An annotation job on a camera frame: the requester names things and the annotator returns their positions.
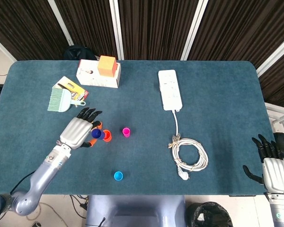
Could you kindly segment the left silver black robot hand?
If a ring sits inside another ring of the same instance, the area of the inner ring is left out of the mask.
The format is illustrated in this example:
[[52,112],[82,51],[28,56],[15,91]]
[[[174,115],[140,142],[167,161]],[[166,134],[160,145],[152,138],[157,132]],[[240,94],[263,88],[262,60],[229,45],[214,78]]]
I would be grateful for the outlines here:
[[63,130],[57,145],[65,145],[70,149],[91,147],[91,142],[86,142],[85,139],[92,129],[100,125],[100,121],[95,121],[95,118],[101,113],[102,111],[96,111],[95,108],[83,108]]

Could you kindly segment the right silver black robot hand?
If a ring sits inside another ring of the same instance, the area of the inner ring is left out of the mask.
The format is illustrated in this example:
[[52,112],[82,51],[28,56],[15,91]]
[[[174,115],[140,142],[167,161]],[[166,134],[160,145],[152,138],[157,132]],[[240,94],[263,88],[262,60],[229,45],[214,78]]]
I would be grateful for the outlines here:
[[265,186],[270,194],[284,194],[284,159],[276,142],[268,142],[267,139],[258,134],[258,139],[252,138],[255,143],[262,164],[262,176],[254,175],[244,165],[246,176],[259,184]]

